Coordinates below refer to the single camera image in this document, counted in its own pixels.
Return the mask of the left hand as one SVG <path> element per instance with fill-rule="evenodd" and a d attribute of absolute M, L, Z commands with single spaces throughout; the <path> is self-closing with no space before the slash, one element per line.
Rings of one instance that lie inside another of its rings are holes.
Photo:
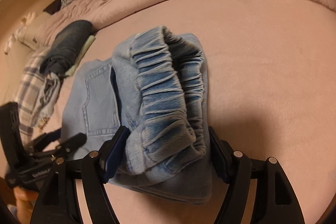
<path fill-rule="evenodd" d="M 22 224 L 29 224 L 33 213 L 33 203 L 38 198 L 38 192 L 21 187 L 14 188 L 17 207 L 17 220 Z"/>

